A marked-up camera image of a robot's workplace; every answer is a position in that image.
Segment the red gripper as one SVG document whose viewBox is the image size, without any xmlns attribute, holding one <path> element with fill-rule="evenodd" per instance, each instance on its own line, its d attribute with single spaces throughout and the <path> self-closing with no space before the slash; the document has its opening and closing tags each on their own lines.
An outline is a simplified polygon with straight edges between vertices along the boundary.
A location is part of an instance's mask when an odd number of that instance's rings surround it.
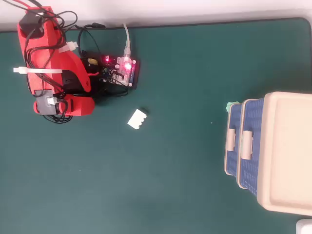
<svg viewBox="0 0 312 234">
<path fill-rule="evenodd" d="M 59 113 L 62 114 L 66 107 L 66 116 L 86 116 L 93 112 L 95 108 L 95 102 L 91 97 L 77 97 L 67 95 L 65 98 L 58 99 Z"/>
</svg>

